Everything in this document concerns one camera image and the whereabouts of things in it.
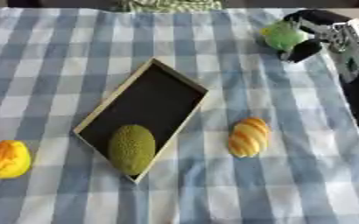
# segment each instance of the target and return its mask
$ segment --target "green melon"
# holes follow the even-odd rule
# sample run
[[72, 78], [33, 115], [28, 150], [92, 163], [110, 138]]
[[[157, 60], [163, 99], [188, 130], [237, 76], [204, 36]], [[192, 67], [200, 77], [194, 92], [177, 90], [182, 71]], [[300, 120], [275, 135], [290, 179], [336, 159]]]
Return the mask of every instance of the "green melon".
[[109, 160], [121, 172], [140, 174], [155, 156], [152, 133], [139, 125], [119, 128], [109, 141]]

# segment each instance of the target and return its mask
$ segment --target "green patterned cloth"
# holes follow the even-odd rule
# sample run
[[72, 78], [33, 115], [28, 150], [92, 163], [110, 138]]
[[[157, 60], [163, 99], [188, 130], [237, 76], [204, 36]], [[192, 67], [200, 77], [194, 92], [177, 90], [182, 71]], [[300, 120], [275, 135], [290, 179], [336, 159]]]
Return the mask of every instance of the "green patterned cloth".
[[185, 12], [221, 10], [215, 0], [128, 0], [123, 2], [127, 11], [136, 12]]

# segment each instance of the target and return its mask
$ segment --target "table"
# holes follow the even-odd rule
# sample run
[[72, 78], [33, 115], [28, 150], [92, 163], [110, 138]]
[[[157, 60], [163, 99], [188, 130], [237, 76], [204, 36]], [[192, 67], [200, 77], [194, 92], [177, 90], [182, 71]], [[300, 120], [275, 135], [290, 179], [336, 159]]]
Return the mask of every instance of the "table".
[[[331, 59], [286, 64], [257, 38], [293, 11], [0, 9], [0, 140], [34, 157], [0, 180], [0, 223], [359, 223], [359, 130]], [[133, 185], [71, 129], [151, 56], [209, 93]], [[247, 116], [269, 146], [234, 158], [229, 130]]]

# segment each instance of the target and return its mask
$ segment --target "green toy frog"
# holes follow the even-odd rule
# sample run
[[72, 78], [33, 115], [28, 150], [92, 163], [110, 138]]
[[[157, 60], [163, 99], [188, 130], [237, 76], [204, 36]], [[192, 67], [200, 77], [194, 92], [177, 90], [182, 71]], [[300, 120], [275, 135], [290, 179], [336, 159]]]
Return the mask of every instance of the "green toy frog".
[[261, 35], [264, 36], [265, 43], [278, 51], [290, 52], [292, 48], [304, 41], [305, 35], [290, 22], [277, 21], [274, 24], [263, 28]]

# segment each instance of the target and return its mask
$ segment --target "toy fruit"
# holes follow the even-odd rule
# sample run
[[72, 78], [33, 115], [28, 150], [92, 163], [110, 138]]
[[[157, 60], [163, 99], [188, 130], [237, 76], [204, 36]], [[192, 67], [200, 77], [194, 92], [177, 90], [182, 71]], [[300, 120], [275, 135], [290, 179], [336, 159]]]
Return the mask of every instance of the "toy fruit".
[[14, 140], [0, 142], [0, 179], [23, 175], [30, 168], [31, 157], [24, 143]]
[[289, 52], [293, 47], [304, 41], [304, 33], [292, 27], [290, 22], [277, 21], [263, 28], [261, 34], [265, 43], [278, 51]]
[[254, 157], [267, 146], [268, 127], [260, 118], [240, 121], [229, 137], [229, 151], [236, 157]]
[[121, 172], [141, 173], [155, 156], [152, 133], [139, 125], [125, 125], [109, 141], [109, 160]]

